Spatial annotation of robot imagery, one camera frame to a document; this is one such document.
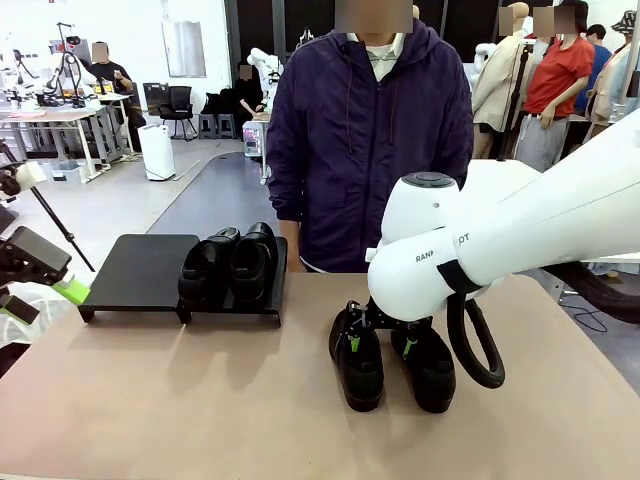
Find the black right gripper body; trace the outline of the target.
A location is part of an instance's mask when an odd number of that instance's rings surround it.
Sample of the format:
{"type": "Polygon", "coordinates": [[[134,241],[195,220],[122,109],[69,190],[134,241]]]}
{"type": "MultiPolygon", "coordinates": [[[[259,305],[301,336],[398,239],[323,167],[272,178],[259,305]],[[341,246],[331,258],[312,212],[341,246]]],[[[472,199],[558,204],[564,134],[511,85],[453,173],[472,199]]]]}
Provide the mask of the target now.
{"type": "Polygon", "coordinates": [[[370,298],[367,302],[367,324],[374,329],[393,331],[421,331],[425,329],[431,329],[432,322],[432,316],[414,321],[398,320],[384,313],[372,298],[370,298]]]}

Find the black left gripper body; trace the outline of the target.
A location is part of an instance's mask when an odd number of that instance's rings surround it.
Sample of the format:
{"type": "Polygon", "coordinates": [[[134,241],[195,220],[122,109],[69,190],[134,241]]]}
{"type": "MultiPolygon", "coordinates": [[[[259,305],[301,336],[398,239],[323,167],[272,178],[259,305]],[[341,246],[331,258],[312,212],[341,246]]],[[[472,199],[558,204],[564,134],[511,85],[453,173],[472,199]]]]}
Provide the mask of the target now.
{"type": "Polygon", "coordinates": [[[1,240],[1,287],[11,283],[28,283],[30,279],[29,255],[24,245],[1,240]]]}

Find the person's right hand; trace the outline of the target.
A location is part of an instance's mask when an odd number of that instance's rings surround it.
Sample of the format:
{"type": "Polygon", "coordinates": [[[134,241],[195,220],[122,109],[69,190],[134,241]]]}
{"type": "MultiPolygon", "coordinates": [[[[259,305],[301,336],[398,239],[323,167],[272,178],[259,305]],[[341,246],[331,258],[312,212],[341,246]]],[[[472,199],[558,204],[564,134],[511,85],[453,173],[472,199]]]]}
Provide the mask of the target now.
{"type": "Polygon", "coordinates": [[[294,221],[280,220],[281,235],[287,241],[287,270],[289,272],[304,273],[306,267],[300,260],[299,253],[299,224],[294,221]]]}

